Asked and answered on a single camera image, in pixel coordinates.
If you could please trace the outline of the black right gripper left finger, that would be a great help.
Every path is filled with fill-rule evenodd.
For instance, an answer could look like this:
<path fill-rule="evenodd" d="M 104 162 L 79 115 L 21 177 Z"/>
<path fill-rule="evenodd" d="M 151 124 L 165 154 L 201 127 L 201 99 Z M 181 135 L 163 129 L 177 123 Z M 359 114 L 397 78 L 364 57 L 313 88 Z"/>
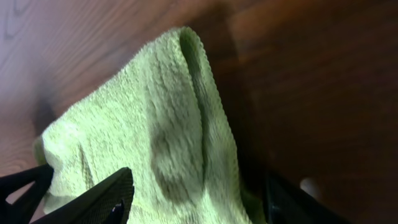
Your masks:
<path fill-rule="evenodd" d="M 76 199 L 36 220 L 49 224 L 126 223 L 134 197 L 131 169 L 124 167 Z"/>

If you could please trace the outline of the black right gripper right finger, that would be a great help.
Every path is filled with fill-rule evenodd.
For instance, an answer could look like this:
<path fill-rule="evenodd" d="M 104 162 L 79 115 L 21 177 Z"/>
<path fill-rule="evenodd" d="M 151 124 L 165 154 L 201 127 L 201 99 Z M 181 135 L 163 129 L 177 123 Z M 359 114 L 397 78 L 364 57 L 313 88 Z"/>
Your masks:
<path fill-rule="evenodd" d="M 266 174 L 262 201 L 268 224 L 349 224 L 278 174 Z"/>

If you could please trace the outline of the light green microfiber cloth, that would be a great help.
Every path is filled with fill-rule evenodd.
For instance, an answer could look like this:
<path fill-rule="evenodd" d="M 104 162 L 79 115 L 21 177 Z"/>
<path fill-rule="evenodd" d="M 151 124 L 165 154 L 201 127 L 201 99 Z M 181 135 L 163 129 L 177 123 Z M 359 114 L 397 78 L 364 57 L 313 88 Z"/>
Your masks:
<path fill-rule="evenodd" d="M 189 27 L 149 42 L 113 78 L 69 107 L 34 144 L 54 169 L 51 213 L 123 167 L 129 223 L 264 223 L 240 188 L 237 146 L 205 49 Z"/>

